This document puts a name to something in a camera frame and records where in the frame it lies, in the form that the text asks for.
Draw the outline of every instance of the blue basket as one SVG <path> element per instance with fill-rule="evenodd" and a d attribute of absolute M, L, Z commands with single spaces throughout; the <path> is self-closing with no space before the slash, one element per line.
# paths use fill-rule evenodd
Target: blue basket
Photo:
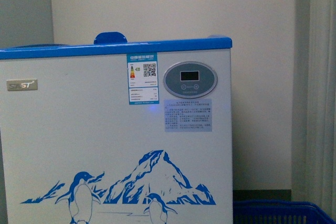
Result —
<path fill-rule="evenodd" d="M 310 202 L 247 200 L 233 203 L 234 224 L 336 224 Z"/>

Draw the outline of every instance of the penguin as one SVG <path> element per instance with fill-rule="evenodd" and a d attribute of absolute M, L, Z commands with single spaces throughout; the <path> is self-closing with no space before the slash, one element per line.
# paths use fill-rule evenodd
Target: penguin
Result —
<path fill-rule="evenodd" d="M 84 222 L 89 224 L 92 216 L 92 203 L 96 201 L 100 204 L 100 198 L 93 193 L 87 185 L 87 181 L 93 178 L 87 172 L 79 172 L 75 175 L 74 181 L 71 183 L 69 191 L 58 197 L 55 204 L 61 200 L 68 200 L 69 212 L 71 215 L 70 224 L 78 224 Z"/>
<path fill-rule="evenodd" d="M 151 199 L 151 202 L 143 213 L 145 214 L 146 212 L 149 212 L 152 224 L 167 224 L 168 211 L 177 214 L 174 209 L 168 207 L 165 204 L 165 202 L 161 199 L 160 195 L 151 193 L 146 197 Z"/>

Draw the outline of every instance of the brand nameplate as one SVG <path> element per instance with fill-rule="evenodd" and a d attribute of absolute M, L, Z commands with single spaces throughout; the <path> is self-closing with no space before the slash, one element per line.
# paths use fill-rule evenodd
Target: brand nameplate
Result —
<path fill-rule="evenodd" d="M 8 80 L 7 81 L 7 90 L 8 91 L 37 90 L 37 79 Z"/>

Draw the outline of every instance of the blue freezer lid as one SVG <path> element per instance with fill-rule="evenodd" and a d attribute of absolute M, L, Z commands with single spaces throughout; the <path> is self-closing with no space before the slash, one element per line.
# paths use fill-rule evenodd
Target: blue freezer lid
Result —
<path fill-rule="evenodd" d="M 192 50 L 227 49 L 232 40 L 225 36 L 210 36 L 200 39 L 181 39 L 143 42 L 118 42 L 77 46 L 20 47 L 0 49 L 0 60 L 51 58 L 91 55 L 118 55 L 147 52 L 172 52 Z"/>

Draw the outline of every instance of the instruction sticker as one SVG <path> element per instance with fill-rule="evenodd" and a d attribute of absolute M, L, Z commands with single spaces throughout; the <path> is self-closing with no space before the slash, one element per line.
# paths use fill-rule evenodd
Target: instruction sticker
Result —
<path fill-rule="evenodd" d="M 164 100 L 165 132 L 211 132 L 212 101 Z"/>
<path fill-rule="evenodd" d="M 159 103 L 157 53 L 127 54 L 129 104 Z"/>

